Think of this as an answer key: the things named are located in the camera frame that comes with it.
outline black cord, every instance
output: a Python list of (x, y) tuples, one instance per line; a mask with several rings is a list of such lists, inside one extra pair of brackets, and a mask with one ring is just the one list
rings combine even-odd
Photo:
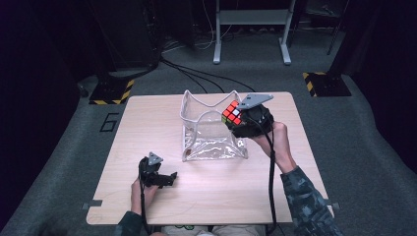
[(261, 129), (262, 133), (267, 138), (267, 141), (269, 143), (270, 147), (270, 155), (269, 155), (269, 181), (268, 181), (268, 194), (269, 194), (269, 205), (270, 205), (270, 213), (272, 214), (272, 228), (267, 229), (267, 235), (271, 234), (276, 226), (278, 226), (279, 230), (281, 231), (282, 235), (285, 236), (284, 231), (282, 230), (281, 226), (276, 222), (276, 212), (275, 212), (275, 202), (273, 199), (273, 180), (274, 180), (274, 173), (275, 173), (275, 150), (273, 149), (273, 142), (274, 142), (274, 134), (273, 134), (273, 127), (272, 127), (272, 141), (270, 140), (270, 137), (264, 127), (262, 127), (257, 121), (255, 121), (252, 117), (248, 117), (250, 121), (254, 122), (258, 125), (258, 127)]
[(234, 32), (230, 32), (230, 34), (226, 34), (223, 36), (223, 38), (221, 39), (221, 42), (229, 42), (229, 41), (233, 41), (233, 39), (235, 38), (235, 33)]
[[(140, 167), (139, 169), (143, 169), (142, 165), (144, 163), (141, 161), (140, 162)], [(145, 211), (145, 187), (144, 187), (144, 182), (142, 181), (141, 178), (141, 173), (139, 174), (139, 185), (141, 186), (141, 209), (142, 209), (142, 222), (144, 224), (144, 229), (146, 230), (147, 234), (150, 235), (150, 230), (149, 230), (149, 226), (148, 226), (148, 222), (147, 222), (147, 214)]]
[(169, 63), (166, 63), (164, 61), (161, 61), (163, 64), (172, 67), (174, 69), (177, 69), (178, 71), (180, 71), (181, 73), (183, 73), (184, 75), (186, 75), (188, 78), (190, 78), (190, 80), (194, 81), (197, 85), (199, 85), (204, 91), (205, 93), (208, 93), (208, 91), (202, 86), (202, 84), (200, 84), (198, 81), (196, 81), (194, 78), (192, 78), (190, 75), (187, 74), (187, 72), (185, 72), (184, 70), (181, 70), (180, 68), (177, 68), (175, 66), (170, 65)]
[(174, 63), (172, 63), (172, 62), (170, 62), (170, 61), (167, 61), (167, 60), (165, 60), (165, 59), (161, 59), (161, 62), (162, 62), (162, 63), (164, 63), (165, 65), (168, 65), (168, 66), (170, 66), (170, 67), (173, 67), (173, 68), (175, 68), (175, 69), (179, 70), (180, 72), (184, 73), (185, 75), (189, 76), (190, 78), (191, 78), (191, 76), (195, 76), (195, 77), (197, 77), (197, 78), (200, 78), (200, 79), (202, 79), (202, 80), (205, 80), (205, 81), (207, 81), (207, 82), (210, 82), (210, 83), (214, 84), (216, 87), (218, 87), (218, 88), (221, 90), (221, 92), (224, 92), (223, 88), (221, 88), (221, 86), (220, 86), (220, 85), (216, 84), (215, 82), (213, 82), (213, 81), (211, 81), (211, 80), (209, 80), (209, 79), (206, 79), (206, 78), (203, 78), (203, 77), (198, 76), (198, 75), (196, 75), (196, 74), (193, 74), (193, 73), (187, 72), (187, 71), (185, 71), (185, 70), (181, 69), (178, 65), (176, 65), (176, 64), (174, 64)]
[(149, 65), (149, 66), (148, 66), (148, 67), (147, 67), (144, 71), (142, 71), (142, 72), (135, 73), (135, 74), (132, 74), (132, 75), (129, 75), (129, 76), (124, 76), (124, 77), (116, 77), (116, 76), (109, 75), (109, 77), (110, 77), (111, 79), (114, 79), (114, 80), (119, 80), (119, 81), (125, 81), (125, 80), (126, 80), (126, 81), (128, 81), (128, 80), (133, 80), (133, 79), (136, 79), (136, 78), (138, 78), (138, 77), (141, 77), (141, 76), (146, 75), (147, 73), (149, 73), (149, 72), (153, 71), (156, 67), (157, 67), (157, 63)]
[(183, 68), (183, 69), (190, 70), (190, 71), (193, 71), (193, 72), (201, 73), (201, 74), (206, 75), (206, 76), (211, 76), (211, 77), (215, 77), (215, 78), (220, 78), (220, 79), (224, 79), (224, 80), (227, 80), (227, 81), (231, 81), (231, 82), (237, 83), (237, 84), (239, 84), (239, 85), (241, 85), (241, 86), (244, 86), (244, 87), (246, 87), (246, 88), (250, 89), (252, 92), (255, 92), (255, 90), (254, 90), (253, 88), (251, 88), (251, 87), (249, 87), (249, 86), (247, 86), (247, 85), (245, 85), (245, 84), (243, 84), (243, 83), (241, 83), (241, 82), (238, 82), (238, 81), (236, 81), (236, 80), (233, 80), (233, 79), (227, 78), (227, 77), (222, 77), (222, 76), (218, 76), (218, 75), (210, 74), (210, 73), (207, 73), (207, 72), (198, 71), (198, 70), (195, 70), (195, 69), (192, 69), (192, 68), (189, 68), (189, 67), (185, 67), (185, 66), (177, 65), (177, 64), (174, 64), (174, 63), (172, 63), (172, 62), (170, 62), (170, 61), (166, 60), (166, 59), (165, 59), (165, 58), (163, 58), (163, 57), (161, 57), (161, 62), (163, 62), (163, 63), (165, 63), (165, 62), (170, 63), (172, 66), (175, 66), (176, 68)]

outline person's left hand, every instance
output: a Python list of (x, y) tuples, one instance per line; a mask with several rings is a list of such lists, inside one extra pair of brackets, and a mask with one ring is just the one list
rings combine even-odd
[[(158, 186), (152, 185), (144, 188), (145, 195), (145, 208), (148, 208), (153, 201)], [(136, 179), (132, 184), (132, 195), (131, 195), (131, 211), (136, 214), (142, 214), (141, 208), (141, 182)]]

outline person's right hand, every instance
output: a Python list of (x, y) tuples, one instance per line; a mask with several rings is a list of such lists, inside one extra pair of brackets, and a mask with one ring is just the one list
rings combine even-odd
[[(297, 164), (291, 155), (288, 141), (287, 126), (281, 122), (273, 122), (273, 129), (268, 133), (270, 140), (273, 142), (273, 150), (275, 151), (275, 163), (278, 165), (282, 173), (288, 173), (293, 170)], [(267, 156), (270, 156), (270, 145), (266, 136), (261, 135), (252, 138)]]

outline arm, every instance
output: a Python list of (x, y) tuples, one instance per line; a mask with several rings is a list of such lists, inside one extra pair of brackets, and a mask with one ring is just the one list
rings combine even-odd
[[(149, 207), (158, 186), (145, 187), (145, 208)], [(131, 210), (127, 211), (117, 224), (114, 235), (139, 236), (143, 227), (141, 208), (141, 186), (139, 179), (132, 184)]]
[[(296, 235), (343, 235), (333, 221), (322, 195), (317, 191), (292, 158), (287, 127), (273, 123), (268, 133), (275, 150), (275, 163), (281, 170), (281, 180), (291, 216), (296, 227)], [(270, 146), (265, 136), (252, 138), (268, 155)]]

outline wooden table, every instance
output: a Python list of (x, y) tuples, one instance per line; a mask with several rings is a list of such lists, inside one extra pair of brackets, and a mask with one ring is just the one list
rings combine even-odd
[[(326, 199), (327, 193), (310, 149), (293, 97), (288, 92), (262, 92), (274, 99), (264, 103), (288, 126), (293, 157)], [(226, 94), (195, 94), (216, 103)], [(240, 93), (243, 99), (246, 93)], [(131, 184), (138, 164), (152, 151), (164, 160), (159, 174), (178, 172), (172, 187), (158, 190), (147, 211), (152, 225), (267, 224), (272, 222), (268, 201), (269, 158), (252, 140), (247, 140), (248, 159), (197, 160), (183, 162), (183, 95), (130, 97), (91, 206), (89, 224), (117, 224), (130, 209)], [(274, 199), (278, 222), (291, 222), (283, 194), (280, 171), (275, 169)]]

